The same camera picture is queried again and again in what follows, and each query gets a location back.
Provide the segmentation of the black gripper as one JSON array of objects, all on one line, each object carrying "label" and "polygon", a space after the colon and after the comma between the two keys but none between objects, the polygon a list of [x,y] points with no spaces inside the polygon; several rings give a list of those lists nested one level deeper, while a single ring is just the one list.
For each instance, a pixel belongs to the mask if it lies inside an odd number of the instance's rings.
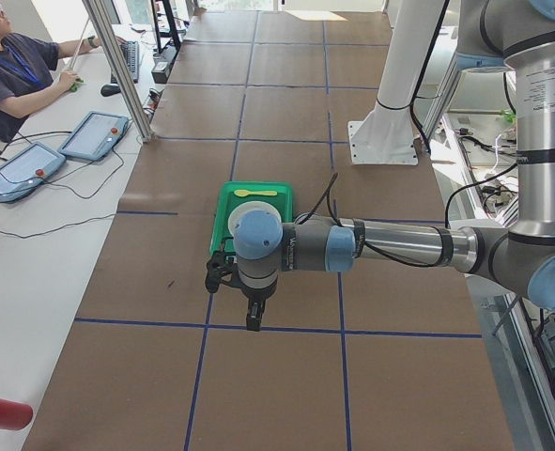
[{"label": "black gripper", "polygon": [[250,288],[244,286],[242,292],[248,299],[246,328],[259,332],[261,329],[266,301],[274,294],[274,285],[269,285],[264,288]]}]

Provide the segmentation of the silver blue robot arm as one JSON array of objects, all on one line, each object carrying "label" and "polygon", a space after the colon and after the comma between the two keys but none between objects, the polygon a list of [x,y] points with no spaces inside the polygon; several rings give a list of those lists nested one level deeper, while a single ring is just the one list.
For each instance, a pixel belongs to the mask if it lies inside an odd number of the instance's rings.
[{"label": "silver blue robot arm", "polygon": [[344,272],[358,257],[473,273],[555,313],[555,1],[465,1],[457,64],[506,66],[516,75],[518,216],[509,229],[304,218],[266,211],[234,228],[235,284],[258,331],[279,272]]}]

